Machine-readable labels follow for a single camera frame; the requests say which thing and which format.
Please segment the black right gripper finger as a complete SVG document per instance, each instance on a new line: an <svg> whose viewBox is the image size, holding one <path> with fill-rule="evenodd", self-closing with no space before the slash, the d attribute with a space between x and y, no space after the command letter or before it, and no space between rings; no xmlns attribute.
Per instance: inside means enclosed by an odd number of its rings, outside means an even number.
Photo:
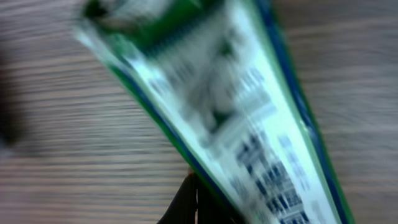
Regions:
<svg viewBox="0 0 398 224"><path fill-rule="evenodd" d="M236 221L216 201L195 173L182 182L158 224L234 224Z"/></svg>

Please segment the green gum box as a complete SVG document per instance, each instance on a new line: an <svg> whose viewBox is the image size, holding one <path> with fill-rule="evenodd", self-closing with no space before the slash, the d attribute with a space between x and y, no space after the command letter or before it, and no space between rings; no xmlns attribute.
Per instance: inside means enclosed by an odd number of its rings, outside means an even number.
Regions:
<svg viewBox="0 0 398 224"><path fill-rule="evenodd" d="M354 222L269 1L89 0L75 35L235 223Z"/></svg>

